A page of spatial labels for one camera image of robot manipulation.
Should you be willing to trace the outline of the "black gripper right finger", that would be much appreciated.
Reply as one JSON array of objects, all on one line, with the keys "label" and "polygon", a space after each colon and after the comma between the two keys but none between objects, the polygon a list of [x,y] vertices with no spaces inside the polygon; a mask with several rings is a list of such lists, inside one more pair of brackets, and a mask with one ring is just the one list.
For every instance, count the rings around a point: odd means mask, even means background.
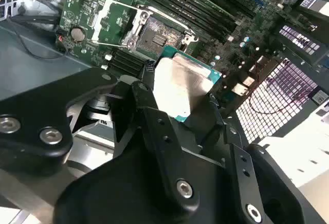
[{"label": "black gripper right finger", "polygon": [[263,147],[243,144],[213,95],[193,101],[185,125],[201,147],[185,152],[188,182],[200,197],[193,223],[324,223]]}]

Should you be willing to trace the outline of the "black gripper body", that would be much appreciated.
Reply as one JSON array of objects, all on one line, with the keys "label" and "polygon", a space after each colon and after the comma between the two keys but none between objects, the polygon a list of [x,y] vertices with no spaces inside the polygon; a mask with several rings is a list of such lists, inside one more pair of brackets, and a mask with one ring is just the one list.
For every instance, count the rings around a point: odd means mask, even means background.
[{"label": "black gripper body", "polygon": [[141,133],[123,154],[72,182],[55,206],[56,223],[238,223],[224,168],[187,150],[182,153],[188,183],[200,195],[192,214],[166,196],[155,160]]}]

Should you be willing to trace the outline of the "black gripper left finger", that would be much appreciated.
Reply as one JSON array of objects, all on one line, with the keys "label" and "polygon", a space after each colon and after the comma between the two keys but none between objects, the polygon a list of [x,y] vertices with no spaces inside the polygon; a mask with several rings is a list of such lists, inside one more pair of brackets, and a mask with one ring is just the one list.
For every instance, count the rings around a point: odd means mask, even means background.
[{"label": "black gripper left finger", "polygon": [[183,172],[182,149],[165,112],[158,109],[151,89],[140,81],[128,87],[104,69],[93,67],[1,101],[1,162],[31,174],[60,168],[72,149],[73,131],[83,126],[80,114],[93,98],[112,96],[115,136],[130,144],[141,133],[155,160],[166,198],[178,210],[196,210],[199,195]]}]

